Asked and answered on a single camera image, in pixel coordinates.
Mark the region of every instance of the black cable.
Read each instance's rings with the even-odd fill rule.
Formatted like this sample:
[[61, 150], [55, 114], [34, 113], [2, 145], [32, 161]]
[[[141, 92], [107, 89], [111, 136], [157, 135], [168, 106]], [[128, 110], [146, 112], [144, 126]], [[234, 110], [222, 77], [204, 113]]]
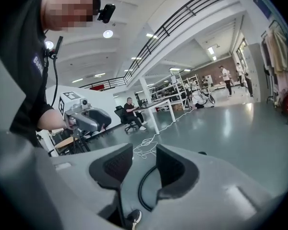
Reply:
[[148, 211], [152, 211], [153, 208], [151, 208], [147, 203], [144, 202], [143, 197], [142, 197], [142, 187], [147, 179], [147, 177], [157, 168], [157, 166], [153, 166], [149, 171], [146, 172], [146, 174], [143, 176], [143, 178], [140, 181], [139, 187], [138, 187], [138, 198], [140, 201], [140, 204]]
[[57, 91], [58, 91], [58, 73], [57, 73], [57, 67], [56, 67], [56, 60], [57, 60], [57, 57], [55, 56], [55, 57], [53, 58], [53, 68], [54, 68], [54, 74], [56, 75], [56, 89], [55, 89], [55, 91], [54, 91], [53, 101], [52, 101], [51, 107], [53, 106], [54, 101], [56, 100]]

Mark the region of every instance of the brown wall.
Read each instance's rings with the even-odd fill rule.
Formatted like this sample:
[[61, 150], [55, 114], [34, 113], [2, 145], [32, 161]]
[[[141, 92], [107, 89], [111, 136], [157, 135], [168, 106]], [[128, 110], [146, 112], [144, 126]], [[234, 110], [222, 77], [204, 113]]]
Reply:
[[221, 69], [219, 66], [223, 66], [225, 69], [227, 69], [233, 80], [238, 81], [238, 77], [236, 74], [236, 64], [232, 57], [226, 58], [224, 60], [218, 61], [216, 63], [212, 63], [206, 67], [203, 67], [201, 69], [191, 71], [190, 73], [184, 75], [182, 79], [193, 77], [195, 74], [198, 74], [198, 77], [202, 79], [203, 76], [211, 75], [213, 84], [218, 84], [221, 81], [224, 82], [223, 78], [219, 77], [221, 75]]

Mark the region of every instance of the white pillar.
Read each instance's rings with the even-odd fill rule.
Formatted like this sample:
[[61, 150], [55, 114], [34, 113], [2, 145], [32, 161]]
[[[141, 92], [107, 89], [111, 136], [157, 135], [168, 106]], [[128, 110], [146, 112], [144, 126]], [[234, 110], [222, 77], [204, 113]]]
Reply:
[[146, 82], [146, 79], [145, 78], [140, 78], [140, 83], [142, 85], [142, 88], [144, 90], [144, 94], [145, 94], [145, 97], [147, 99], [147, 102], [148, 103], [151, 103], [152, 102], [152, 98], [150, 96], [150, 93], [149, 93], [149, 89], [147, 87], [147, 82]]

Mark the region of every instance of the black t-shirt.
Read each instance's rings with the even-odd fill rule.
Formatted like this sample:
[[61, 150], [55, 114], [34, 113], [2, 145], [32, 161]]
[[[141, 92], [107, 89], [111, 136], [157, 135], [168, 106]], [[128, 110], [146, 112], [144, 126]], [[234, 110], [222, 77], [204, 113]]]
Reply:
[[26, 137], [34, 146], [37, 146], [38, 120], [51, 109], [45, 97], [48, 68], [46, 37], [40, 19], [41, 1], [22, 0], [0, 17], [0, 58], [26, 95], [10, 131]]
[[[125, 105], [124, 105], [124, 109], [127, 111], [127, 109], [133, 109], [134, 108], [134, 106], [132, 105], [132, 104], [128, 104], [128, 103], [126, 103]], [[129, 112], [129, 113], [127, 113], [127, 116], [134, 116], [133, 115], [133, 112]]]

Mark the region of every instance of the office chair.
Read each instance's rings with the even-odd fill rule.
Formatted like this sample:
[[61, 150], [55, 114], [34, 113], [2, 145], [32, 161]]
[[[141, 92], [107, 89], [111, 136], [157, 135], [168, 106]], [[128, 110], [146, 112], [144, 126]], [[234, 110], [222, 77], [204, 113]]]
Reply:
[[120, 117], [121, 123], [125, 125], [126, 134], [128, 133], [128, 130], [131, 128], [137, 129], [135, 124], [133, 124], [131, 120], [127, 119], [127, 112], [121, 105], [117, 106], [114, 112], [117, 116]]

